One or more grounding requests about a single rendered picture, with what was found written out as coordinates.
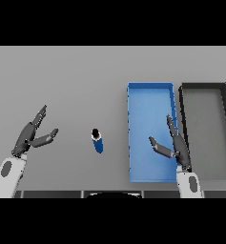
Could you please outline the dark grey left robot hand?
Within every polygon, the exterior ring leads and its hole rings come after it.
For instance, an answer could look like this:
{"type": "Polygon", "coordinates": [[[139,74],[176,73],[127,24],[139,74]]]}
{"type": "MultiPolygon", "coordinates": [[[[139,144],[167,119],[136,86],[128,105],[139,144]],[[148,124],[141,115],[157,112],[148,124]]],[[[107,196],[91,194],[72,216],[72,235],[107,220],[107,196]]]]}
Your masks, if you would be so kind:
{"type": "Polygon", "coordinates": [[[36,132],[39,129],[43,119],[46,116],[47,106],[44,105],[37,113],[34,119],[29,122],[20,132],[11,154],[20,158],[23,153],[27,153],[30,147],[39,148],[50,144],[58,134],[58,129],[52,130],[50,133],[36,138],[36,132]]]}

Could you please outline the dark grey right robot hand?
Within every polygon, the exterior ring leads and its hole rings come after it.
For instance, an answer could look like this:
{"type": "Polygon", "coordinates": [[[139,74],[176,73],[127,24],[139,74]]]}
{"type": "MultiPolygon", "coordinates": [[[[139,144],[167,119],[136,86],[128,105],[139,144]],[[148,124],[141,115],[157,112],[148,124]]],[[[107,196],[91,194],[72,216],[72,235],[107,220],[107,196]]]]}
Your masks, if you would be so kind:
{"type": "Polygon", "coordinates": [[[191,157],[187,148],[187,144],[183,136],[177,132],[173,119],[167,114],[166,115],[167,125],[170,130],[170,136],[173,139],[174,149],[171,150],[163,145],[160,145],[156,140],[150,136],[149,140],[153,150],[168,158],[175,158],[176,162],[181,165],[184,172],[190,173],[192,171],[191,157]]]}

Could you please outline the blue bin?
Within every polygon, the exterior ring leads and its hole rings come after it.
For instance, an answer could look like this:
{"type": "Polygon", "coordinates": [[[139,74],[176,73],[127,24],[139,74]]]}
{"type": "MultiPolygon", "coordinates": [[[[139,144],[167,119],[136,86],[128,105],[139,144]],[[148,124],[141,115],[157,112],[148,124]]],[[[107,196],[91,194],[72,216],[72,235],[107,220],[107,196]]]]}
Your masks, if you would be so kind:
{"type": "Polygon", "coordinates": [[[176,182],[175,158],[155,152],[149,140],[152,136],[158,144],[174,149],[166,118],[168,114],[177,129],[174,84],[129,82],[127,93],[130,181],[176,182]]]}

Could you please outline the dark grey bin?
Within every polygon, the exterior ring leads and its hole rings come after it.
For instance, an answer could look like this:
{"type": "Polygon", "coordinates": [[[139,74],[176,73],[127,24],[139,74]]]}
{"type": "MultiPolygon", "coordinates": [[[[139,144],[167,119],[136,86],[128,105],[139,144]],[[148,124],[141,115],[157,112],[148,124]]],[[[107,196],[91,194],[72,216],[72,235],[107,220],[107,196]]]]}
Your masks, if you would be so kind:
{"type": "Polygon", "coordinates": [[[183,133],[200,180],[226,180],[226,83],[182,83],[183,133]]]}

